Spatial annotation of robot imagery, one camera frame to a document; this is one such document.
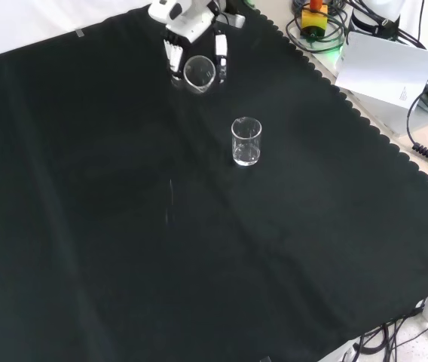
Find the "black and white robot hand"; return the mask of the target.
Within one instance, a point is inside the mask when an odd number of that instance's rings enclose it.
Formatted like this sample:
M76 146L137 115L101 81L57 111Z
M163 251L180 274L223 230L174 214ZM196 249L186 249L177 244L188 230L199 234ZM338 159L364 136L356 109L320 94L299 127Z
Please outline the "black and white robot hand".
M165 25L164 49L174 82L185 79L184 56L190 46L206 34L214 36L213 64L219 83L226 81L228 39L216 23L243 28L246 18L233 1L153 1L148 8L148 15Z

